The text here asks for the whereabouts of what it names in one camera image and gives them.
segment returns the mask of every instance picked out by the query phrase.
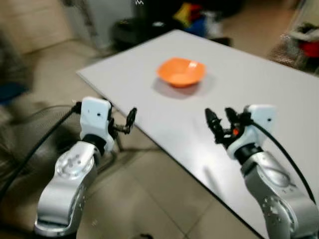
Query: orange bowl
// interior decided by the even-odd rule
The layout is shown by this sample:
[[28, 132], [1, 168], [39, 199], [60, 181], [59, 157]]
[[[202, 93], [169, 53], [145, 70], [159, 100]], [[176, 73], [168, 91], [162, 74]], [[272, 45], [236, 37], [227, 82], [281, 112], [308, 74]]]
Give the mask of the orange bowl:
[[171, 58], [157, 70], [159, 77], [174, 87], [187, 87], [201, 81], [205, 75], [205, 65], [196, 61]]

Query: blue object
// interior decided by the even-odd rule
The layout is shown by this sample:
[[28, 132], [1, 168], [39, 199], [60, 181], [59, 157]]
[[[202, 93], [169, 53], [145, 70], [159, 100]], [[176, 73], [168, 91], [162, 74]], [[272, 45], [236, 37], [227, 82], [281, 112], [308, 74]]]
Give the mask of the blue object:
[[184, 31], [197, 36], [204, 37], [206, 33], [205, 17], [196, 20], [190, 27], [185, 28]]
[[23, 85], [15, 82], [6, 83], [0, 86], [0, 105], [7, 105], [15, 97], [22, 95], [27, 91]]

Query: white table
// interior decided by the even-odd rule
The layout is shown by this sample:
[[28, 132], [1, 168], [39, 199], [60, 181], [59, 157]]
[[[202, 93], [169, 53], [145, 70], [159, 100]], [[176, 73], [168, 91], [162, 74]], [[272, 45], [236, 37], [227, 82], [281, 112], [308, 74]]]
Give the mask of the white table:
[[[174, 56], [204, 63], [203, 82], [187, 89], [163, 83], [156, 69]], [[262, 212], [245, 187], [240, 165], [214, 143], [204, 109], [210, 107], [225, 119], [225, 107], [241, 111], [249, 104], [276, 105], [273, 134], [293, 156], [319, 202], [318, 78], [178, 30], [78, 74], [123, 113], [136, 106], [136, 125], [265, 238]], [[304, 190], [276, 147], [266, 142], [263, 148], [277, 156]]]

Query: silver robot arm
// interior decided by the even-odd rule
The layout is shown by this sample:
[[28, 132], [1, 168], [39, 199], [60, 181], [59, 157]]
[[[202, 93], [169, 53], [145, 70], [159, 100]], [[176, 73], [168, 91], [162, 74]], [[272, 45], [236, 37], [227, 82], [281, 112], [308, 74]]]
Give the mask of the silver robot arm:
[[246, 187], [261, 207], [269, 238], [317, 239], [317, 206], [291, 182], [289, 173], [277, 159], [261, 148], [265, 135], [249, 125], [253, 120], [270, 130], [275, 109], [267, 105], [251, 105], [238, 115], [233, 109], [226, 108], [230, 129], [223, 129], [221, 120], [210, 109], [205, 113], [216, 143], [222, 143], [230, 158], [242, 165]]
[[39, 238], [75, 238], [85, 203], [85, 192], [97, 176], [104, 152], [110, 152], [117, 131], [129, 133], [136, 108], [126, 125], [115, 125], [108, 101], [85, 97], [81, 106], [81, 141], [62, 154], [52, 180], [43, 190], [34, 232]]

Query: floor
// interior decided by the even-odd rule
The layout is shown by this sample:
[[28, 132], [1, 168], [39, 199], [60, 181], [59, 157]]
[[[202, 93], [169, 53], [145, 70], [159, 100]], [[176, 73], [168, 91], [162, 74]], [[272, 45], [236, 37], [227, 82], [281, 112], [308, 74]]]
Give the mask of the floor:
[[[225, 21], [224, 32], [234, 39], [235, 48], [266, 57], [294, 11], [278, 9], [274, 0], [248, 2], [241, 13]], [[77, 41], [33, 54], [33, 90], [19, 100], [51, 106], [72, 104], [84, 96], [99, 97], [75, 74], [97, 60], [95, 50]], [[125, 122], [119, 112], [114, 117]], [[150, 233], [155, 239], [257, 238], [138, 129], [121, 140], [124, 148], [142, 150], [115, 149], [116, 163], [98, 176], [87, 193], [79, 239], [131, 239], [140, 233]], [[40, 192], [8, 207], [6, 221], [31, 230]], [[0, 231], [0, 238], [21, 237]]]

